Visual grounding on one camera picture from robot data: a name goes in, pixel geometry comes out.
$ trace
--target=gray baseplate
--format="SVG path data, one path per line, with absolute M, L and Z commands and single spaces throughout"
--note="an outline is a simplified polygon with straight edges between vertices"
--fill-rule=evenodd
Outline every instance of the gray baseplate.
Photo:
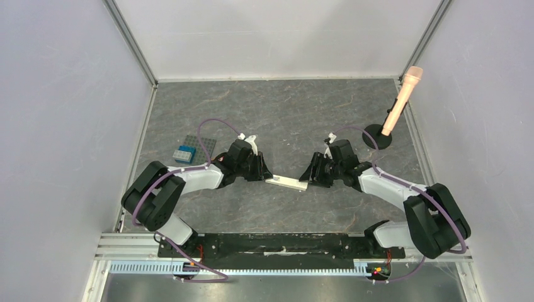
M 204 143 L 204 146 L 206 146 L 206 150 L 208 150 L 208 153 L 210 154 L 211 158 L 213 155 L 213 150 L 215 150 L 215 144 L 217 143 L 217 140 L 203 137 L 202 142 Z M 196 135 L 186 136 L 185 140 L 180 145 L 194 147 L 196 149 L 195 158 L 193 158 L 193 162 L 191 163 L 191 165 L 202 165 L 206 162 L 206 155 L 204 154 L 202 147 L 198 143 Z

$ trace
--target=microphone head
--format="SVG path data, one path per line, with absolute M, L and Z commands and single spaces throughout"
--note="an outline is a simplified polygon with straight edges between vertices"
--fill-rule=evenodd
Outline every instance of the microphone head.
M 407 84 L 416 85 L 423 76 L 423 69 L 417 66 L 412 66 L 408 69 L 406 74 L 404 75 L 403 82 Z

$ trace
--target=white wall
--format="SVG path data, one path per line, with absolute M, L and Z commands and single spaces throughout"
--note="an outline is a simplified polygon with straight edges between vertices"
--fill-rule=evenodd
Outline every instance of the white wall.
M 533 11 L 530 0 L 454 1 L 411 98 L 437 180 L 472 227 L 487 301 L 532 301 Z
M 3 1 L 0 300 L 80 301 L 150 87 L 101 1 Z
M 117 0 L 158 79 L 398 76 L 439 0 Z

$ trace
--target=robotic arm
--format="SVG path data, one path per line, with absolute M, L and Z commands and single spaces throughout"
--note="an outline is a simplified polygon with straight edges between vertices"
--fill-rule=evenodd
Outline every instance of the robotic arm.
M 338 140 L 330 135 L 325 140 L 325 154 L 316 152 L 299 181 L 321 187 L 331 187 L 334 180 L 341 179 L 345 186 L 372 194 L 391 203 L 406 213 L 406 222 L 381 221 L 365 231 L 366 237 L 383 248 L 417 248 L 423 255 L 435 259 L 458 244 L 458 238 L 441 213 L 424 196 L 413 190 L 426 191 L 454 221 L 462 237 L 471 234 L 469 225 L 458 208 L 451 193 L 442 184 L 427 187 L 413 184 L 373 168 L 370 162 L 360 162 L 348 140 Z M 408 184 L 403 186 L 393 179 Z
M 162 181 L 141 205 L 137 220 L 151 232 L 158 232 L 170 238 L 177 245 L 183 245 L 195 231 L 173 213 L 182 194 L 203 189 L 220 189 L 232 184 L 237 177 L 247 181 L 263 181 L 273 178 L 267 169 L 263 154 L 258 152 L 251 135 L 244 140 L 237 139 L 228 152 L 218 155 L 208 167 L 188 170 L 167 167 L 158 161 L 151 162 L 135 180 L 121 200 L 122 206 L 133 213 L 141 197 L 160 177 L 170 171 L 178 171 Z

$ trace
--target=black round base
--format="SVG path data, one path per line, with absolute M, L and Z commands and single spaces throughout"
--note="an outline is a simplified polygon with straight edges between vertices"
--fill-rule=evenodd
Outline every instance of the black round base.
M 389 145 L 391 145 L 391 141 L 393 140 L 393 138 L 391 134 L 387 136 L 381 134 L 382 125 L 378 125 L 378 124 L 369 125 L 365 127 L 365 131 L 367 131 L 375 139 L 379 150 L 385 149 L 389 147 Z M 365 135 L 365 133 L 362 133 L 361 137 L 363 138 L 363 142 L 365 142 L 365 145 L 368 145 L 370 148 L 373 148 L 373 149 L 375 148 L 375 146 L 373 145 L 373 142 L 371 142 L 371 140 L 367 137 L 367 135 Z

